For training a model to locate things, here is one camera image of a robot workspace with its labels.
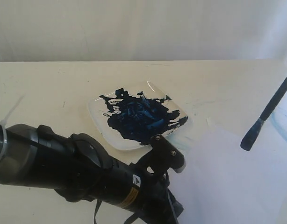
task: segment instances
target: glass plate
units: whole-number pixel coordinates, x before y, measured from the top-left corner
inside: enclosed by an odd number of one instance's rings
[[[101,95],[90,100],[88,109],[106,141],[119,150],[148,145],[152,136],[167,136],[188,119],[186,113],[151,82]]]

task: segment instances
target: dark blue paint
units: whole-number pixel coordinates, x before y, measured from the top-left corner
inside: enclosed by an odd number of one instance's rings
[[[124,139],[140,142],[148,145],[152,136],[173,131],[175,128],[185,124],[188,117],[175,120],[180,111],[168,112],[168,108],[162,104],[171,100],[168,96],[161,99],[148,99],[143,92],[137,93],[138,97],[129,95],[128,91],[118,89],[115,98],[100,96],[105,100],[108,108],[108,125],[120,132]]]

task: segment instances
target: black strap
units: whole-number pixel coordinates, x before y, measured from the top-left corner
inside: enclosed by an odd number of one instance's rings
[[[97,200],[95,213],[94,213],[94,215],[93,215],[93,223],[94,223],[94,224],[97,224],[96,216],[97,216],[97,213],[98,213],[98,210],[99,210],[101,204],[102,204],[102,201],[101,201],[101,200]]]
[[[135,220],[138,219],[138,214],[134,213],[132,216],[130,216],[129,218],[127,218],[127,220],[124,222],[124,224],[131,224],[133,223]]]

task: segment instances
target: paintbrush handle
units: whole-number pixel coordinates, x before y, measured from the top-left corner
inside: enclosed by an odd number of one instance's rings
[[[265,121],[268,119],[270,114],[274,111],[275,107],[279,104],[280,100],[283,98],[287,91],[287,77],[283,81],[282,85],[280,85],[279,89],[276,91],[274,96],[271,98],[265,109],[260,115],[260,119]]]

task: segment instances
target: yellow label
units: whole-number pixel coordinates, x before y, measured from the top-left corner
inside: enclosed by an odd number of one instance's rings
[[[132,187],[131,191],[129,192],[127,197],[121,203],[119,203],[117,206],[119,206],[123,209],[128,207],[129,205],[131,205],[135,201],[137,195],[138,195],[138,190]]]

